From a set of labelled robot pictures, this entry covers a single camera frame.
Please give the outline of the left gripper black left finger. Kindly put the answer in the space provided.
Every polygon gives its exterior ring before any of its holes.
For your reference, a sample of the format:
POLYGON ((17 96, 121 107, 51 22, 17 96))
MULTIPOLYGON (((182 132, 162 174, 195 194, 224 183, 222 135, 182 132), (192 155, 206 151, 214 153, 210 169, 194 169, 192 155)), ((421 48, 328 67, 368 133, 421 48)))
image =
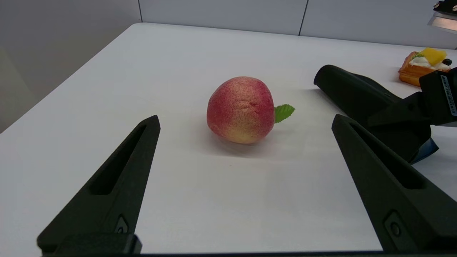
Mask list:
POLYGON ((135 229, 161 131, 142 120, 37 237, 44 255, 133 255, 135 229))

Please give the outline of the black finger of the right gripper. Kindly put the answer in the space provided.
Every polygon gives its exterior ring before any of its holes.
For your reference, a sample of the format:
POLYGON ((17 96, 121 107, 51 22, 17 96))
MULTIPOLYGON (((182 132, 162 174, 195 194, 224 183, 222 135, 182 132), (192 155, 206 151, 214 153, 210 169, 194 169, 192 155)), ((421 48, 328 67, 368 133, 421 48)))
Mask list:
POLYGON ((420 77, 421 91, 401 99, 368 118, 369 126, 425 122, 456 127, 456 68, 420 77))
POLYGON ((423 145, 421 145, 413 159, 410 161, 410 164, 418 163, 419 161, 431 156, 433 153, 436 153, 438 150, 439 147, 436 142, 430 138, 428 141, 424 142, 423 145))

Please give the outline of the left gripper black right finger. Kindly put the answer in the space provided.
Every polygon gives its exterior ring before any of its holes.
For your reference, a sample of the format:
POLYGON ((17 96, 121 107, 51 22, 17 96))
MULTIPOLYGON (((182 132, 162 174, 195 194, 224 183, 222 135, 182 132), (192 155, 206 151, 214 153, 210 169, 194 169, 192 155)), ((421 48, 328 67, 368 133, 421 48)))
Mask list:
POLYGON ((455 200, 356 121, 332 132, 384 252, 456 252, 455 200))

